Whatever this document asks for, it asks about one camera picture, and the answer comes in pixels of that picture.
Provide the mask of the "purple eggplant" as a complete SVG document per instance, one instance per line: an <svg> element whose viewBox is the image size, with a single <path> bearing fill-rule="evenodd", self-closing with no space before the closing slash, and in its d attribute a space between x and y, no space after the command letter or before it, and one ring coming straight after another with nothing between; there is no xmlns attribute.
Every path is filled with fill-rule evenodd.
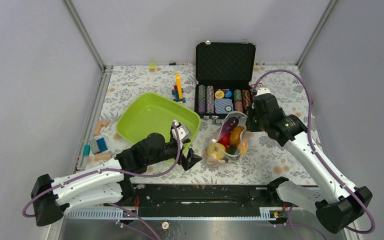
<svg viewBox="0 0 384 240"><path fill-rule="evenodd" d="M236 116L228 118L221 126L218 141L229 135L239 124L239 118Z"/></svg>

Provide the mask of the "brown potato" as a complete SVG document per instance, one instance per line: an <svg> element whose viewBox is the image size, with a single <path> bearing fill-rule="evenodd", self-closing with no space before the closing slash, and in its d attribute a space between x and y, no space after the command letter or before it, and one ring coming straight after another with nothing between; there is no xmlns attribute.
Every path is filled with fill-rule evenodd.
<svg viewBox="0 0 384 240"><path fill-rule="evenodd" d="M231 146L239 146L242 141L241 141L241 135L242 135L242 132L244 131L244 127L243 126L237 126L235 127L232 132L230 133L230 136L229 136L229 144Z"/></svg>

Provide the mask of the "red apple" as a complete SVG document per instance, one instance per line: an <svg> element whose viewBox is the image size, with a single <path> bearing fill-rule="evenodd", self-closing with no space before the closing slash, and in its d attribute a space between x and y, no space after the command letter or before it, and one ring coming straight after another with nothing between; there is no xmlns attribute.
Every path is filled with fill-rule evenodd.
<svg viewBox="0 0 384 240"><path fill-rule="evenodd" d="M223 145L225 147L225 149L227 150L231 145L230 145L230 135L225 135L224 137L222 137L219 141L218 141L219 144Z"/></svg>

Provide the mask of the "clear zip top bag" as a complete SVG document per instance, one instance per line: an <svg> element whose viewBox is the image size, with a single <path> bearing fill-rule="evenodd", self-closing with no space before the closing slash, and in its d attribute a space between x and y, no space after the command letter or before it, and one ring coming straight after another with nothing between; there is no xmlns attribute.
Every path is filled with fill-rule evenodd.
<svg viewBox="0 0 384 240"><path fill-rule="evenodd" d="M209 139L205 160L209 165L234 164L248 151L247 115L240 111L229 113L220 128Z"/></svg>

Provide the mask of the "yellow lemon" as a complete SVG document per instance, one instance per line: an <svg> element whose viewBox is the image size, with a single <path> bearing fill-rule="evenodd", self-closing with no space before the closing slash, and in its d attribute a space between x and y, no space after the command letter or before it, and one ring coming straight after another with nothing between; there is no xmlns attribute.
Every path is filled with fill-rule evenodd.
<svg viewBox="0 0 384 240"><path fill-rule="evenodd" d="M222 161L224 162L224 157L226 154L226 148L223 144L219 142L211 142L207 147L207 154L211 161Z"/></svg>

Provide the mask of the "orange yellow mango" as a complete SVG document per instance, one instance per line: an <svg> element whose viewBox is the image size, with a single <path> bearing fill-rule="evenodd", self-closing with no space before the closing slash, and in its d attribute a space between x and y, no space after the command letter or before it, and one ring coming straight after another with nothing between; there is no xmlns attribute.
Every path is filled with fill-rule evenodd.
<svg viewBox="0 0 384 240"><path fill-rule="evenodd" d="M242 156L245 155L248 150L248 140L242 140L241 143L237 146L237 148L240 150L240 154Z"/></svg>

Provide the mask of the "dark green avocado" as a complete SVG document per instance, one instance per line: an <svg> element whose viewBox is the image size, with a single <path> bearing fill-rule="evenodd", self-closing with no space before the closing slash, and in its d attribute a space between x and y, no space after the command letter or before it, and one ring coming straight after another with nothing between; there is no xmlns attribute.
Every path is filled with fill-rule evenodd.
<svg viewBox="0 0 384 240"><path fill-rule="evenodd" d="M236 155L238 151L238 148L236 146L230 146L227 150L226 153L229 155Z"/></svg>

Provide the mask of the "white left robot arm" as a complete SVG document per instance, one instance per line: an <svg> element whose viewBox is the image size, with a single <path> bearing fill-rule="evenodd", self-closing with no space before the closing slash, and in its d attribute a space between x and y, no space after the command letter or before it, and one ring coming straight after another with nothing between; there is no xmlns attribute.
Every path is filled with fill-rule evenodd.
<svg viewBox="0 0 384 240"><path fill-rule="evenodd" d="M29 205L38 227L59 221L72 210L107 203L120 202L124 206L135 200L132 177L146 178L148 166L174 159L184 171L191 169L202 157L189 148L190 131L184 125L172 127L169 141L160 133L146 138L123 150L99 166L72 175L51 178L44 174L36 179Z"/></svg>

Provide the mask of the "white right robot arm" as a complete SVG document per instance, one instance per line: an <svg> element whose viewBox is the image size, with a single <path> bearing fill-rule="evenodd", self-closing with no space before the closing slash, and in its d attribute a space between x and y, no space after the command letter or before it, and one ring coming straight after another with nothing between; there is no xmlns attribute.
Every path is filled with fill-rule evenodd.
<svg viewBox="0 0 384 240"><path fill-rule="evenodd" d="M268 184L266 198L271 205L295 204L314 214L333 234L365 213L372 192L345 177L313 142L304 123L293 114L285 115L270 91L257 93L247 113L247 130L266 132L300 162L319 188L319 191L310 190L279 177Z"/></svg>

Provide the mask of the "floral tablecloth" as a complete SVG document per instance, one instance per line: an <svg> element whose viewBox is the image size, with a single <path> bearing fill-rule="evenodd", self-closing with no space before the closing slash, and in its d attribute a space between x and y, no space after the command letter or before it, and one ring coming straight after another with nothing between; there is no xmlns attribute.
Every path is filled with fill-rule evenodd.
<svg viewBox="0 0 384 240"><path fill-rule="evenodd" d="M293 114L303 122L308 119L308 100L304 88L295 75L297 66L257 65L253 68L252 81L268 88L277 98L279 105L288 115ZM185 91L185 107L194 108L195 67L193 65L162 65L150 71L145 65L114 66L105 90L100 120L109 121L100 136L105 139L108 151L115 155L131 144L116 132L116 123L127 107L142 93L152 92L171 98L175 75L179 73ZM173 164L167 160L147 169L147 174L166 171ZM246 155L233 164L210 165L206 160L198 162L192 169L184 171L175 167L161 177L133 177L134 184L221 184L221 185L263 185L284 176L298 185L312 186L313 179L304 167L278 143L264 132L252 132L248 136Z"/></svg>

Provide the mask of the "black poker chip case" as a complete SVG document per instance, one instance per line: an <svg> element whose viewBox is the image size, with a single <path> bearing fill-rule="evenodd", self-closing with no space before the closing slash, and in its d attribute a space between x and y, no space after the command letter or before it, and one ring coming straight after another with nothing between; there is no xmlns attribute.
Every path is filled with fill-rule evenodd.
<svg viewBox="0 0 384 240"><path fill-rule="evenodd" d="M218 90L231 92L231 109L251 90L256 44L252 42L202 41L195 46L194 111L202 119L224 119L228 112L216 110Z"/></svg>

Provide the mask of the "toy brick car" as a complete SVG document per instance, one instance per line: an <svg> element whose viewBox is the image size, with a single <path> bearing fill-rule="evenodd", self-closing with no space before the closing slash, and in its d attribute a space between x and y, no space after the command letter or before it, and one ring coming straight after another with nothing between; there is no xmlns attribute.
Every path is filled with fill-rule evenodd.
<svg viewBox="0 0 384 240"><path fill-rule="evenodd" d="M176 84L173 86L173 90L171 91L173 95L173 101L177 103L185 103L186 99L183 96L184 90L181 85L181 78L179 73L175 74L175 81Z"/></svg>

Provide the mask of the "green plastic tray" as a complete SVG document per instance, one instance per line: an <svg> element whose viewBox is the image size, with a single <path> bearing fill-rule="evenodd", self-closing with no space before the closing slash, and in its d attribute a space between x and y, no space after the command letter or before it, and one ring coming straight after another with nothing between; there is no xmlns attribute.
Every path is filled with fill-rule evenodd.
<svg viewBox="0 0 384 240"><path fill-rule="evenodd" d="M169 140L174 120L189 129L189 139L193 141L201 126L198 114L183 104L153 92L146 92L126 108L115 129L120 137L131 144L143 140L151 133L159 133Z"/></svg>

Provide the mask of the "tan wooden block lower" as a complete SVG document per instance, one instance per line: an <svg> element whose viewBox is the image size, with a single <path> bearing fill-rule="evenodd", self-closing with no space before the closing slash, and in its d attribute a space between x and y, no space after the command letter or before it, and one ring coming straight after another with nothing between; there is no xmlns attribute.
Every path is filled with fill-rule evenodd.
<svg viewBox="0 0 384 240"><path fill-rule="evenodd" d="M111 153L97 153L94 155L94 161L107 161L112 158Z"/></svg>

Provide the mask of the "tan wooden block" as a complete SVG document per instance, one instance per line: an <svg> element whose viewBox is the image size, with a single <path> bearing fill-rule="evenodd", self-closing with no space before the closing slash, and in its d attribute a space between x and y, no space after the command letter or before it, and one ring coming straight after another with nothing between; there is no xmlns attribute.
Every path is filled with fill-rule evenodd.
<svg viewBox="0 0 384 240"><path fill-rule="evenodd" d="M102 128L107 128L110 122L108 120L100 120L96 123L92 134L98 136L101 133Z"/></svg>
<svg viewBox="0 0 384 240"><path fill-rule="evenodd" d="M94 155L94 161L107 161L112 158L111 153L97 153Z"/></svg>

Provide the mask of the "blue toy block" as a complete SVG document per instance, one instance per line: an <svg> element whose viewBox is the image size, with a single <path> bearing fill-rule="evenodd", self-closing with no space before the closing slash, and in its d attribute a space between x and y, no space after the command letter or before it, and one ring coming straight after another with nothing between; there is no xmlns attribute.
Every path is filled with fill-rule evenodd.
<svg viewBox="0 0 384 240"><path fill-rule="evenodd" d="M97 147L98 147L98 154L99 153L103 153L105 151L108 150L108 146L107 146L107 143L106 143L106 140L102 137L102 138L99 138L96 140L96 144L97 144Z"/></svg>

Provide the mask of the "teal toy block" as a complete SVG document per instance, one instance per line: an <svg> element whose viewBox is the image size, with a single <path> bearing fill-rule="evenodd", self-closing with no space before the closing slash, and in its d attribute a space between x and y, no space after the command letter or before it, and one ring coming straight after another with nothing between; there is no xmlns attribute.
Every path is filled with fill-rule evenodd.
<svg viewBox="0 0 384 240"><path fill-rule="evenodd" d="M91 151L91 146L89 144L85 144L83 146L82 155L88 156L90 154L90 151Z"/></svg>

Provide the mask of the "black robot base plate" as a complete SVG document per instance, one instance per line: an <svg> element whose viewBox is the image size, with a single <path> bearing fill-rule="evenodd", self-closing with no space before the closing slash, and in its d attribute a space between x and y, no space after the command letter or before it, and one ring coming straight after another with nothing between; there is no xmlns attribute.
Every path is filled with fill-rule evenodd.
<svg viewBox="0 0 384 240"><path fill-rule="evenodd" d="M122 184L115 205L149 218L263 218L262 210L284 214L289 202L275 199L264 185Z"/></svg>

